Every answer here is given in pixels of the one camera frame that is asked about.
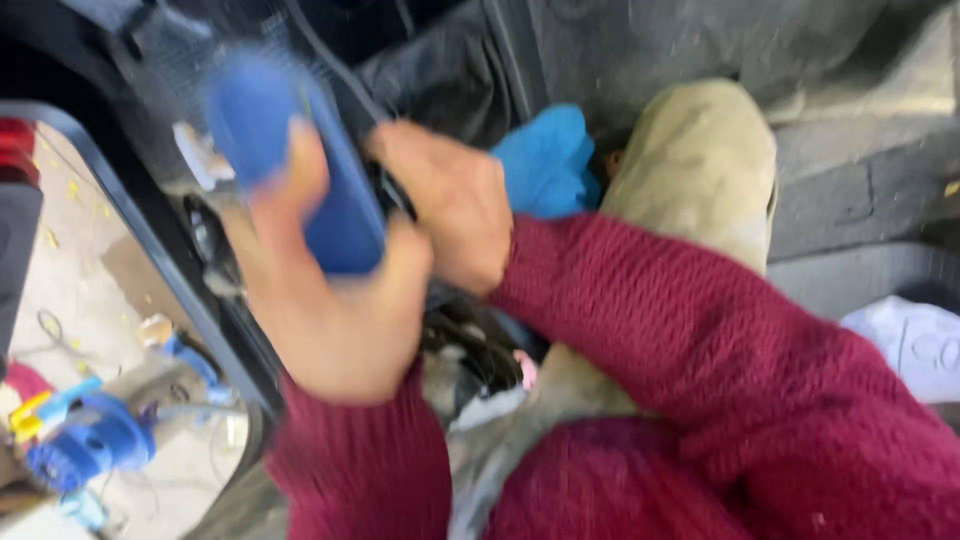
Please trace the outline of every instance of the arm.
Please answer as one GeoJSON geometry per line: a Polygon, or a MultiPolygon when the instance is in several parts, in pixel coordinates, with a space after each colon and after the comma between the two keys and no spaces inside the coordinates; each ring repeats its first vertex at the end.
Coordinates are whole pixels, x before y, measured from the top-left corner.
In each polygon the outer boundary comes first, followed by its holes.
{"type": "Polygon", "coordinates": [[[869,343],[735,262],[600,215],[518,217],[491,301],[679,427],[681,458],[791,536],[960,530],[952,432],[869,343]]]}
{"type": "Polygon", "coordinates": [[[267,471],[290,503],[288,538],[446,538],[450,466],[419,371],[371,407],[324,404],[284,377],[267,471]]]}

